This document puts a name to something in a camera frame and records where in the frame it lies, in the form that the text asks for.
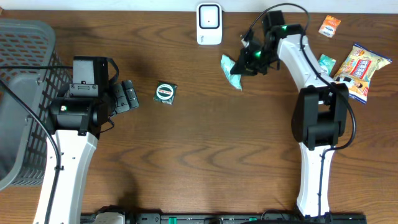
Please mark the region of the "teal tissue pack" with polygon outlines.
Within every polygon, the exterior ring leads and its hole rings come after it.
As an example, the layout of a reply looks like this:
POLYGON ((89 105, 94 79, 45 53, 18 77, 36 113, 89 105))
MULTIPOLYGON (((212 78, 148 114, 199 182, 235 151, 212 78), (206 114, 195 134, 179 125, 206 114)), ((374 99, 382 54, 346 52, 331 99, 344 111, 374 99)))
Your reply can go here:
POLYGON ((322 70, 325 73, 327 73, 328 75, 330 75, 330 73, 332 72, 333 67, 336 63, 336 60, 327 55, 322 54, 320 56, 320 58, 318 59, 318 63, 320 65, 320 67, 322 68, 322 70))

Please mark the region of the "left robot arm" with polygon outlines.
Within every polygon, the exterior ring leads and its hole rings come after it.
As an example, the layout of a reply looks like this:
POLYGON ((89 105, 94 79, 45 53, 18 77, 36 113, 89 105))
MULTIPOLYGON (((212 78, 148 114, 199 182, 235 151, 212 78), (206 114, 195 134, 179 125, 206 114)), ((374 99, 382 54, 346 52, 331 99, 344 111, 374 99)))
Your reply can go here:
POLYGON ((132 81, 118 82, 108 57, 76 56, 73 80, 47 108, 47 161, 34 223, 79 223, 86 176, 102 125, 137 109, 132 81))

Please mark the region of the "large yellow snack bag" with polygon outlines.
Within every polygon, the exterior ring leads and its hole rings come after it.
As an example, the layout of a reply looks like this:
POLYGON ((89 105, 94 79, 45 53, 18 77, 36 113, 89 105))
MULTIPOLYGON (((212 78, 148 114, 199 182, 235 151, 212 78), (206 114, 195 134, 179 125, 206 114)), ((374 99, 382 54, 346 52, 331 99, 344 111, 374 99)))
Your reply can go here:
POLYGON ((376 70, 392 63, 390 58, 354 43, 352 51, 341 64, 333 79, 347 86, 349 97, 366 104, 371 78, 376 70))

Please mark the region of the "orange tissue pack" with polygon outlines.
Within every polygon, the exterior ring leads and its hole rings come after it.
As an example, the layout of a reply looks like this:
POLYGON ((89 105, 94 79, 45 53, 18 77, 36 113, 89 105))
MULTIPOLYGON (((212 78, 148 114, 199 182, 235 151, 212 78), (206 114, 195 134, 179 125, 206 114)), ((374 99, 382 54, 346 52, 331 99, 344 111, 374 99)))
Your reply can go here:
POLYGON ((318 32, 326 37, 332 38, 341 21, 333 16, 327 15, 318 32))

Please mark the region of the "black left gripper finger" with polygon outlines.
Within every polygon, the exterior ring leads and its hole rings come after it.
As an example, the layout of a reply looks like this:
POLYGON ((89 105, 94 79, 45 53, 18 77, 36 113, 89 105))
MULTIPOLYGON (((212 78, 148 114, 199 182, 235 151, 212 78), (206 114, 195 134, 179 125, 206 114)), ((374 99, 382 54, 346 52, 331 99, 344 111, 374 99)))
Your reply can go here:
POLYGON ((136 109, 139 107, 139 101, 137 99, 136 91, 134 89, 133 83, 131 80, 122 81, 123 89, 125 92, 127 103, 130 109, 136 109))
POLYGON ((125 90, 121 83, 113 85, 113 93, 116 99, 115 114, 124 113, 130 110, 125 90))

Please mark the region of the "teal wet wipes pack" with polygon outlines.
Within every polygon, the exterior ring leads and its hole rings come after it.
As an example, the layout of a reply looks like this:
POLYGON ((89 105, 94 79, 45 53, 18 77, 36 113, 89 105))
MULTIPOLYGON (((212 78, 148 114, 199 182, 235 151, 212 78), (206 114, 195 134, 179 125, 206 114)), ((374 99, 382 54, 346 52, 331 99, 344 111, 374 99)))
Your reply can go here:
POLYGON ((221 68, 226 76, 227 81, 237 90, 242 90, 241 86, 241 75, 233 75, 231 69, 235 66, 235 61, 229 58, 227 55, 222 55, 221 57, 221 68))

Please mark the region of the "green Zam-Buk box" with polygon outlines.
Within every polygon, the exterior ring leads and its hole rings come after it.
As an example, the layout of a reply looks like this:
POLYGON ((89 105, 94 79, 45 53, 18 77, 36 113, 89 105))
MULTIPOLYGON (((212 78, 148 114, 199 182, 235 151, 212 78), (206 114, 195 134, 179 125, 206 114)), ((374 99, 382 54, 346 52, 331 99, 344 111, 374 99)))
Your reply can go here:
POLYGON ((172 105, 176 95, 177 85, 167 82, 158 82, 154 94, 154 101, 172 105))

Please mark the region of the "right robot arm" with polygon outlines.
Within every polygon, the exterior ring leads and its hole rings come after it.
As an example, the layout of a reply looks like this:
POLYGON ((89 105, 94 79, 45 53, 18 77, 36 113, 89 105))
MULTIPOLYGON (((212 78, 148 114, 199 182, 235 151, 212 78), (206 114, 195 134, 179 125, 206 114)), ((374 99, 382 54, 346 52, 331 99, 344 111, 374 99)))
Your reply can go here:
POLYGON ((303 219, 331 220, 328 181, 333 153, 348 147, 338 140, 345 132, 346 118, 356 120, 348 102, 345 84, 337 84, 320 67, 306 36, 307 26, 286 24, 282 11, 272 6, 258 17, 262 22, 264 42, 254 38, 249 28, 241 37, 243 47, 229 71, 232 75, 265 75, 276 63, 285 64, 298 89, 291 119, 294 139, 301 152, 301 182, 296 206, 303 219))

